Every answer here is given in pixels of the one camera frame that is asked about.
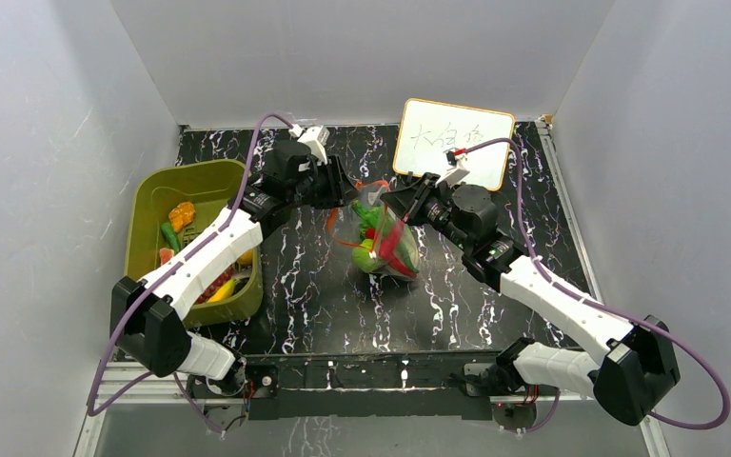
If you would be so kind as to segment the green lettuce head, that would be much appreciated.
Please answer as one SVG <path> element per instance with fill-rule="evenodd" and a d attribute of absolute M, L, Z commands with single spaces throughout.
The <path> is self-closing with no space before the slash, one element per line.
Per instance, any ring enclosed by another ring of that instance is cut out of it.
<path fill-rule="evenodd" d="M 361 231 L 362 241 L 358 246 L 371 248 L 373 251 L 376 229 L 370 228 Z M 420 272 L 420 254 L 410 229 L 405 225 L 401 244 L 396 251 L 397 258 L 382 268 L 376 274 L 390 275 L 404 280 L 415 279 Z"/>

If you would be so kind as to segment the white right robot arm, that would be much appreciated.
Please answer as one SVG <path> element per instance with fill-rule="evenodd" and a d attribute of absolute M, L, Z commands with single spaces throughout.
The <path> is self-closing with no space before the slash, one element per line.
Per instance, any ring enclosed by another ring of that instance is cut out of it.
<path fill-rule="evenodd" d="M 540 314 L 578 344 L 551 348 L 520 338 L 495 362 L 464 380 L 480 393 L 524 393 L 545 385 L 595 399 L 619 422 L 636 426 L 680 381 L 666 325 L 649 316 L 636 325 L 537 268 L 520 244 L 498 228 L 490 192 L 475 185 L 450 187 L 428 173 L 413 185 L 384 193 L 387 208 L 408 226 L 429 225 L 462 251 L 462 263 L 479 282 Z"/>

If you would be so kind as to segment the light green round fruit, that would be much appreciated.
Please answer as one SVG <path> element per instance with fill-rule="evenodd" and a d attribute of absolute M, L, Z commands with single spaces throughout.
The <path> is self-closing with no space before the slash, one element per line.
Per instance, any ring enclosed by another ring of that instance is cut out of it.
<path fill-rule="evenodd" d="M 352 249 L 353 264 L 364 273 L 374 273 L 384 266 L 382 259 L 371 248 L 357 246 Z"/>

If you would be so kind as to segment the clear zip top bag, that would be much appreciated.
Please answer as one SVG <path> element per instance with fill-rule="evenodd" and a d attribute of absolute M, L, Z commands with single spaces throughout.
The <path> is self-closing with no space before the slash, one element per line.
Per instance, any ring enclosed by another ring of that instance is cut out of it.
<path fill-rule="evenodd" d="M 385 180 L 358 183 L 356 198 L 333 209 L 326 231 L 340 249 L 350 253 L 353 265 L 367 274 L 415 279 L 421 268 L 416 237 L 382 200 L 389 191 Z"/>

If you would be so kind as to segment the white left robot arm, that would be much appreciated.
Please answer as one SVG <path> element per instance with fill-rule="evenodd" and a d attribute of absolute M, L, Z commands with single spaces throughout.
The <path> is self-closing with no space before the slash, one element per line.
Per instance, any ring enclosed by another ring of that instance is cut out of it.
<path fill-rule="evenodd" d="M 109 346 L 152 375 L 203 376 L 224 396 L 246 384 L 244 358 L 187 330 L 198 297 L 238 258 L 283 226 L 298 207 L 336 209 L 358 195 L 335 154 L 322 158 L 307 144 L 278 141 L 257 173 L 244 172 L 229 202 L 189 245 L 138 280 L 120 279 L 111 292 Z"/>

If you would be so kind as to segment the green chili pepper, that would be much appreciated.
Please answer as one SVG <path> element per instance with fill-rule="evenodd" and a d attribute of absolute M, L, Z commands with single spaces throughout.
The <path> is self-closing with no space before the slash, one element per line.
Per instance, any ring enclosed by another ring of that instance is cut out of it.
<path fill-rule="evenodd" d="M 360 219 L 361 231 L 377 229 L 380 225 L 383 210 L 381 207 L 364 206 L 359 200 L 351 203 L 351 208 Z"/>

